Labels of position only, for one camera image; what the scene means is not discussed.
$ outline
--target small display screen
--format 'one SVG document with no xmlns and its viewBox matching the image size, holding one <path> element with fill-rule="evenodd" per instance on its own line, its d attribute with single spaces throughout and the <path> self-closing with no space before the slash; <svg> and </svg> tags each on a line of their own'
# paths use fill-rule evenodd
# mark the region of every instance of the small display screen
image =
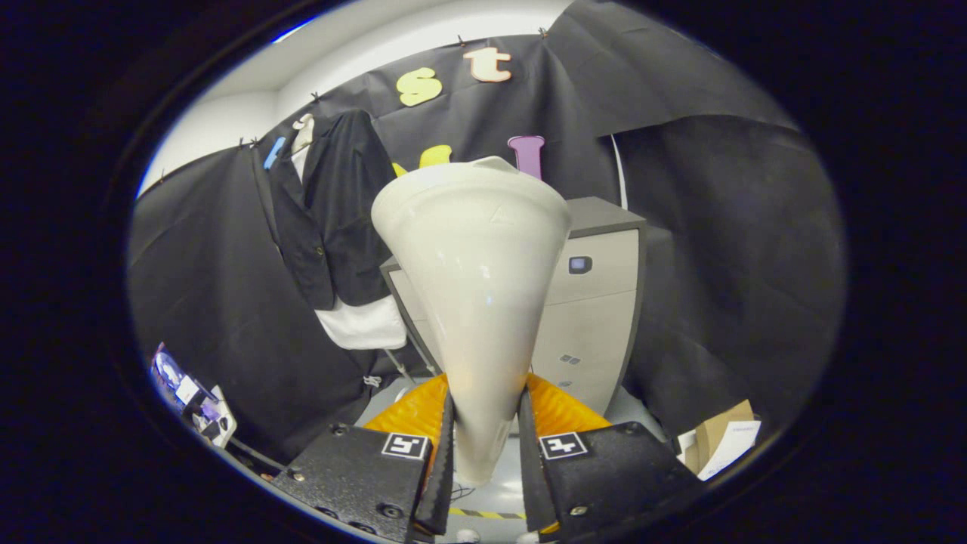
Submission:
<svg viewBox="0 0 967 544">
<path fill-rule="evenodd" d="M 568 272 L 572 274 L 586 274 L 591 270 L 591 265 L 592 261 L 590 257 L 571 257 L 568 260 Z"/>
</svg>

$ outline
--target gray filing cabinet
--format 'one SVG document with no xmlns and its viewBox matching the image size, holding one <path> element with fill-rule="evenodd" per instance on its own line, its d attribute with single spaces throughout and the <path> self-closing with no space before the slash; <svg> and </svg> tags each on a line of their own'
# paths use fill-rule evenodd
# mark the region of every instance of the gray filing cabinet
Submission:
<svg viewBox="0 0 967 544">
<path fill-rule="evenodd" d="M 596 197 L 568 200 L 568 207 L 571 236 L 547 291 L 531 368 L 604 414 L 634 345 L 645 274 L 645 220 Z M 443 369 L 426 311 L 406 272 L 392 257 L 381 269 L 410 338 Z"/>
</svg>

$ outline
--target purple letter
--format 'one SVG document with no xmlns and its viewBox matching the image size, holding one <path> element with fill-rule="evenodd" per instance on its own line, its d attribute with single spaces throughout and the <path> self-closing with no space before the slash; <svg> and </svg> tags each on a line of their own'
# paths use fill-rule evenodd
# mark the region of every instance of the purple letter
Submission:
<svg viewBox="0 0 967 544">
<path fill-rule="evenodd" d="M 517 169 L 541 179 L 541 148 L 543 138 L 540 136 L 514 136 L 507 140 L 517 156 Z"/>
</svg>

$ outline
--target white hanger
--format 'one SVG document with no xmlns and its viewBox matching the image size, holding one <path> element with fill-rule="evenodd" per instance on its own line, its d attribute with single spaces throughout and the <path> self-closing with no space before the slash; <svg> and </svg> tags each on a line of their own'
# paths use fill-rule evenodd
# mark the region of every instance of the white hanger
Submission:
<svg viewBox="0 0 967 544">
<path fill-rule="evenodd" d="M 314 125 L 315 121 L 312 119 L 311 113 L 303 115 L 298 121 L 292 123 L 292 128 L 299 131 L 295 139 L 292 141 L 293 155 L 307 148 L 308 145 L 312 143 L 312 127 Z"/>
</svg>

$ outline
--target yellow foam letter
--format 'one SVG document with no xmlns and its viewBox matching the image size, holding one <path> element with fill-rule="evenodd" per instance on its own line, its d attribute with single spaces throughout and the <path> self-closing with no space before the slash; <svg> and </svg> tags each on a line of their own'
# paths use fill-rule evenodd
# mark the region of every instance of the yellow foam letter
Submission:
<svg viewBox="0 0 967 544">
<path fill-rule="evenodd" d="M 434 145 L 420 155 L 420 165 L 417 167 L 445 165 L 450 162 L 450 154 L 453 152 L 453 148 L 449 145 Z M 396 171 L 396 177 L 406 173 L 406 170 L 396 163 L 393 163 L 393 170 Z"/>
<path fill-rule="evenodd" d="M 420 68 L 403 74 L 396 81 L 396 90 L 401 93 L 399 101 L 407 106 L 415 106 L 439 96 L 443 83 L 434 78 L 435 75 L 436 72 L 431 68 Z"/>
</svg>

